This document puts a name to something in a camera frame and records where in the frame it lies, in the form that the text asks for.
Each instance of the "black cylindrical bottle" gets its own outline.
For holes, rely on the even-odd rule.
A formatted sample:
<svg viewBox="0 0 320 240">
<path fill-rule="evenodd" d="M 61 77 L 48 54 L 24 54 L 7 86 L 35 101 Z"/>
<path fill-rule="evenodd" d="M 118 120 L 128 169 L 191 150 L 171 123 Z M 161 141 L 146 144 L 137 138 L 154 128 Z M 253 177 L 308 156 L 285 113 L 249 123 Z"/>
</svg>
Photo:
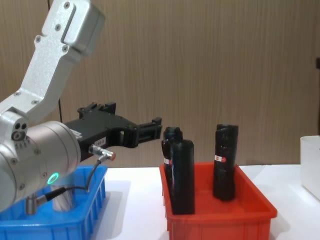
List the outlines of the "black cylindrical bottle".
<svg viewBox="0 0 320 240">
<path fill-rule="evenodd" d="M 238 126 L 218 124 L 215 132 L 213 195 L 222 201 L 235 198 Z"/>
<path fill-rule="evenodd" d="M 174 142 L 180 143 L 183 140 L 183 133 L 179 127 L 170 126 L 163 132 L 163 140 L 161 141 L 163 160 L 164 160 L 164 172 L 166 181 L 168 183 L 169 191 L 172 187 L 172 157 L 171 146 Z"/>
<path fill-rule="evenodd" d="M 195 213 L 194 144 L 190 140 L 174 142 L 172 155 L 172 212 L 175 215 Z"/>
</svg>

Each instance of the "red plastic bin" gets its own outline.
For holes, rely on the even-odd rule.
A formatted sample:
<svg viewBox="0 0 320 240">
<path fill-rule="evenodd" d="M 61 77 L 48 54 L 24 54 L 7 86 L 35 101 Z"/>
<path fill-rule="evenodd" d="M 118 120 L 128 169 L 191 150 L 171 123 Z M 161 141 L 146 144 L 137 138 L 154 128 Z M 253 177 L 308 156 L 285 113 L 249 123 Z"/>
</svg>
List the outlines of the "red plastic bin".
<svg viewBox="0 0 320 240">
<path fill-rule="evenodd" d="M 173 215 L 164 166 L 160 166 L 170 240 L 269 240 L 276 208 L 239 168 L 235 167 L 235 199 L 213 197 L 214 164 L 194 165 L 195 214 Z"/>
</svg>

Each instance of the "wood grain panel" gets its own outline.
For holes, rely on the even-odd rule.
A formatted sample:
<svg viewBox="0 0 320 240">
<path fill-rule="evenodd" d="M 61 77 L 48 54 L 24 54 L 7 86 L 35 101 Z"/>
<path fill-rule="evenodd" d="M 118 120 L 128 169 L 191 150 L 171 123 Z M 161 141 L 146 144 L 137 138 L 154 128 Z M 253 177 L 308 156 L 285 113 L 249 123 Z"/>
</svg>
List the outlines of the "wood grain panel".
<svg viewBox="0 0 320 240">
<path fill-rule="evenodd" d="M 239 125 L 238 164 L 299 163 L 317 134 L 319 1 L 94 0 L 106 25 L 62 97 L 65 121 L 91 102 L 143 123 L 161 116 L 212 161 L 218 123 Z M 115 148 L 111 167 L 157 166 L 160 141 Z"/>
<path fill-rule="evenodd" d="M 46 0 L 0 1 L 0 101 L 20 87 L 47 14 Z M 59 119 L 56 109 L 42 122 Z"/>
</svg>

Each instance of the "white container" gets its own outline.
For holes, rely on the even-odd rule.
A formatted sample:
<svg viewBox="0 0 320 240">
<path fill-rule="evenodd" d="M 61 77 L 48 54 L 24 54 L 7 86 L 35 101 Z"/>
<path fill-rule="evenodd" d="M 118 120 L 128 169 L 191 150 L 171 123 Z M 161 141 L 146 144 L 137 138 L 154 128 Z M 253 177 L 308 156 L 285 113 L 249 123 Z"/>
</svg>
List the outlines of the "white container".
<svg viewBox="0 0 320 240">
<path fill-rule="evenodd" d="M 301 183 L 320 200 L 320 136 L 300 138 Z"/>
</svg>

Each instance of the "blue crate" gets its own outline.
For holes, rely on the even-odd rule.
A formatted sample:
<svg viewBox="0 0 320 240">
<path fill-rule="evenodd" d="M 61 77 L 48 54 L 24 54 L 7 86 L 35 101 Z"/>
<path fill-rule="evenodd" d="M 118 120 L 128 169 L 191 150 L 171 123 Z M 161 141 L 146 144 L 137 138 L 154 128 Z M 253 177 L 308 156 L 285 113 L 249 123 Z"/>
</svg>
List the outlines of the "blue crate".
<svg viewBox="0 0 320 240">
<path fill-rule="evenodd" d="M 92 166 L 74 172 L 74 184 L 85 186 Z M 0 240 L 89 240 L 106 198 L 106 166 L 99 166 L 90 182 L 90 192 L 75 190 L 76 207 L 68 212 L 53 210 L 52 201 L 40 206 L 35 215 L 25 214 L 25 200 L 0 213 Z M 50 187 L 37 192 L 50 192 Z"/>
</svg>

